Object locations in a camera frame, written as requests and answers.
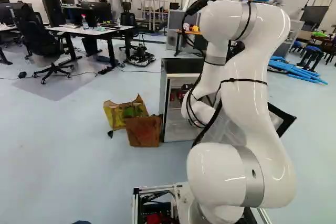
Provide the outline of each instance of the water bottle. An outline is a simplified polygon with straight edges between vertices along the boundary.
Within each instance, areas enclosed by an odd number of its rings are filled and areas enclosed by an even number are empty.
[[[82,23],[83,23],[84,30],[89,29],[89,24],[86,22],[85,15],[82,15]]]

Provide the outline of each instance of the black office chair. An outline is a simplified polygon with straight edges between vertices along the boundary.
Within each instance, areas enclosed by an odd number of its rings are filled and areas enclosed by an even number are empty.
[[[139,29],[137,25],[137,21],[135,20],[135,14],[130,13],[131,9],[131,3],[130,2],[122,2],[122,6],[124,8],[124,12],[120,15],[120,24],[122,26],[134,26],[134,28],[130,31],[128,31],[128,34],[126,34],[129,37],[137,37],[139,35]],[[136,50],[137,46],[131,45],[131,48]]]
[[[47,73],[43,76],[41,84],[46,84],[46,79],[51,76],[52,73],[63,73],[67,78],[71,77],[70,72],[64,71],[65,68],[70,68],[74,70],[74,65],[55,65],[55,61],[65,53],[63,50],[62,35],[64,32],[57,34],[57,39],[51,35],[48,30],[43,26],[34,11],[27,5],[24,4],[21,9],[13,9],[14,22],[16,27],[24,36],[24,45],[27,47],[28,51],[38,56],[40,59],[44,59],[45,63],[49,63],[50,67],[36,71],[33,77],[36,78],[39,73]]]

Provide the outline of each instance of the yellow object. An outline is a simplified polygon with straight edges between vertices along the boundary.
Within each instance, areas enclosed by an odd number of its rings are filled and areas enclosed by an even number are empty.
[[[114,131],[126,127],[124,121],[126,118],[148,116],[146,106],[139,94],[132,102],[117,104],[111,100],[105,101],[103,108],[107,120]]]
[[[199,31],[199,27],[198,26],[193,26],[193,31]]]

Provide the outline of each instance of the keyboard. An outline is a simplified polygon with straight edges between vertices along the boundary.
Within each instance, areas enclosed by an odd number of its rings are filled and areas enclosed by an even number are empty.
[[[78,28],[79,26],[76,26],[76,25],[71,25],[71,24],[64,24],[64,25],[59,25],[59,26],[61,26],[61,27],[66,27],[66,28],[73,28],[73,29],[75,29],[75,28]]]
[[[116,28],[118,27],[117,24],[104,24],[104,23],[99,23],[100,26],[102,27],[110,27],[110,28]]]

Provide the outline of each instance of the paper bag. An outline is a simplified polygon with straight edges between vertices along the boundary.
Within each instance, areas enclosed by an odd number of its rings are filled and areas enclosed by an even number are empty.
[[[139,94],[132,102],[116,104],[111,100],[105,101],[103,108],[114,131],[125,128],[124,119],[126,118],[148,116],[146,106]]]
[[[131,146],[158,147],[161,131],[161,117],[125,119],[128,140]]]

